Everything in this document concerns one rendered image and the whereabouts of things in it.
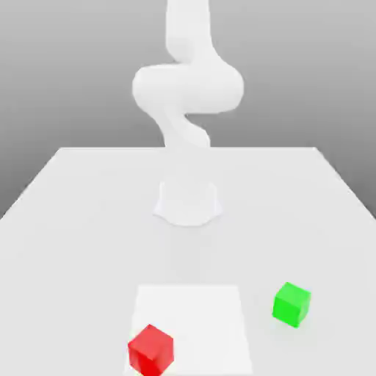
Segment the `small green cube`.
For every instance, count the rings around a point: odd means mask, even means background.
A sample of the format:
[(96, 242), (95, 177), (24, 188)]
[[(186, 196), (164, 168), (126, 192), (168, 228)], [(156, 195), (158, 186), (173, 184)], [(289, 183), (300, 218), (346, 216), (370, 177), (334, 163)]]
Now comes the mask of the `small green cube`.
[(275, 295), (272, 315), (274, 318), (298, 328), (305, 319), (311, 302), (308, 290), (286, 282)]

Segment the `small red cube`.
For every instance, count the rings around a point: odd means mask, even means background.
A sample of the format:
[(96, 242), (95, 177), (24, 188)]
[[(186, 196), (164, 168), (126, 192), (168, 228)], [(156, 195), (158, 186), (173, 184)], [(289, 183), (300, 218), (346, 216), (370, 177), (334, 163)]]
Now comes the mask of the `small red cube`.
[(162, 376), (174, 362), (173, 338), (148, 324), (129, 343), (129, 364), (142, 376)]

